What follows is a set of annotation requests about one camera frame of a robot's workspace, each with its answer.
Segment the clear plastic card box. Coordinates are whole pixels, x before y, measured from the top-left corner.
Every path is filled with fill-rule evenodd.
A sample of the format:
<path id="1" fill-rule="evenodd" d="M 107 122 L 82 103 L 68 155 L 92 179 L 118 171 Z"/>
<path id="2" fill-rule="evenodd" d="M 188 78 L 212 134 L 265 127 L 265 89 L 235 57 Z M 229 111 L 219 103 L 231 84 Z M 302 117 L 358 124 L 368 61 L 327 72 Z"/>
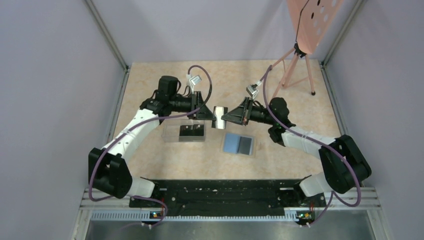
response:
<path id="1" fill-rule="evenodd" d="M 205 121 L 167 119 L 163 122 L 161 137 L 166 143 L 204 142 L 206 139 Z"/>

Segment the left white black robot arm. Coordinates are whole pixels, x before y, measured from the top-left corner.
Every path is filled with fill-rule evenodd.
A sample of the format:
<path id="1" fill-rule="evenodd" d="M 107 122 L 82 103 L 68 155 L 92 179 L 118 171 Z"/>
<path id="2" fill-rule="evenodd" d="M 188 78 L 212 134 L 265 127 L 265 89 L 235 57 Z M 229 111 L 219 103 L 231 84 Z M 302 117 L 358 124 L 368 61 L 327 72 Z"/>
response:
<path id="1" fill-rule="evenodd" d="M 181 82 L 173 76 L 164 75 L 159 79 L 154 96 L 142 102 L 129 124 L 101 149 L 93 148 L 88 154 L 89 192 L 99 190 L 109 198 L 122 199 L 140 196 L 149 207 L 160 202 L 160 193 L 155 183 L 133 177 L 128 161 L 151 131 L 164 120 L 188 117 L 192 120 L 215 121 L 217 118 L 206 106 L 200 91 L 189 96 L 178 94 Z"/>

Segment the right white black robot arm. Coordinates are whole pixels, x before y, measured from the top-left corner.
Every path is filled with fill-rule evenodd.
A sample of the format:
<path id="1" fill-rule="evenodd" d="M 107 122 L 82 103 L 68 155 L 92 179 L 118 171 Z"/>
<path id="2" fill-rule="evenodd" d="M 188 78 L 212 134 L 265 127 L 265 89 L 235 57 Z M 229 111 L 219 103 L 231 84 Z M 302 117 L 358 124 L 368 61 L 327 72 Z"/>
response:
<path id="1" fill-rule="evenodd" d="M 270 125 L 268 134 L 274 143 L 320 160 L 322 172 L 294 185 L 293 200 L 299 206 L 307 206 L 314 196 L 324 192 L 344 194 L 371 176 L 372 169 L 351 136 L 327 137 L 303 130 L 289 120 L 289 113 L 282 97 L 272 98 L 267 106 L 246 97 L 221 119 L 242 126 L 249 122 Z"/>

